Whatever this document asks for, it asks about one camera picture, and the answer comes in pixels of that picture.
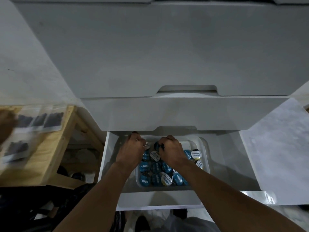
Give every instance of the gray fabric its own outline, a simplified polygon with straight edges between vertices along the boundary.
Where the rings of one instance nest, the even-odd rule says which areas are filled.
[[[220,232],[218,226],[210,221],[196,217],[184,220],[170,214],[161,228],[155,228],[151,232]]]

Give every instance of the drawer front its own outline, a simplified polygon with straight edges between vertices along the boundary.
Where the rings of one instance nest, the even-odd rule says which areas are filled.
[[[152,131],[160,126],[246,130],[285,97],[143,97],[82,99],[104,131]]]
[[[79,98],[163,86],[290,95],[309,80],[309,6],[228,2],[16,3]]]
[[[99,180],[115,161],[118,150],[126,139],[125,135],[127,134],[128,132],[107,133]],[[159,136],[166,136],[167,134],[177,135],[171,129],[166,128],[162,130]],[[197,135],[202,140],[207,152],[207,159],[212,175],[235,189],[244,191],[246,195],[261,203],[276,203],[276,196],[272,192],[260,191],[261,189],[242,144],[239,132],[188,132],[185,135],[187,134]],[[203,207],[203,204],[190,187],[186,187],[183,190],[179,190],[179,188],[175,190],[176,188],[166,187],[161,189],[159,187],[160,190],[153,191],[153,187],[139,187],[133,171],[122,190],[118,200],[117,210]]]

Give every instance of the forearm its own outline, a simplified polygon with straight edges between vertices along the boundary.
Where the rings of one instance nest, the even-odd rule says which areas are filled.
[[[207,212],[226,231],[301,231],[275,210],[235,190],[191,161],[176,169],[192,186]]]
[[[54,231],[109,231],[130,172],[114,163]]]

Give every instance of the black shoe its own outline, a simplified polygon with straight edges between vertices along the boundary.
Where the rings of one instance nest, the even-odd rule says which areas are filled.
[[[150,227],[147,219],[144,216],[140,216],[135,223],[135,232],[141,232],[143,230],[150,230]]]
[[[174,216],[180,218],[180,219],[186,219],[188,217],[188,210],[186,208],[184,209],[173,209]]]

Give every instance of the blue lid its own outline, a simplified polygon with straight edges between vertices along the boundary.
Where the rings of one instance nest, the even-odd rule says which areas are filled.
[[[178,186],[181,186],[183,183],[183,178],[179,173],[174,173],[172,179],[173,182]]]
[[[155,162],[151,166],[151,170],[153,173],[159,173],[162,172],[162,167],[160,162]]]
[[[150,184],[150,177],[148,175],[141,175],[139,177],[139,182],[143,187],[147,187]]]
[[[151,182],[152,184],[157,187],[157,186],[160,186],[162,183],[161,183],[161,176],[159,174],[153,174],[151,176]]]
[[[143,161],[149,161],[149,150],[146,150],[143,154]]]
[[[165,162],[162,163],[162,169],[163,169],[163,171],[166,172],[166,173],[170,173],[170,172],[173,170],[173,169],[172,169],[170,166],[168,166],[168,164],[165,163]]]
[[[183,152],[186,154],[188,160],[191,160],[191,159],[192,159],[191,150],[184,150]]]
[[[150,165],[148,162],[142,161],[139,164],[139,170],[143,173],[143,172],[149,172],[150,171]]]
[[[159,148],[160,148],[160,145],[159,145],[159,142],[155,142],[154,143],[154,149],[159,152]]]
[[[186,179],[182,178],[182,180],[183,180],[183,183],[184,183],[186,186],[189,185],[189,183],[187,182]]]

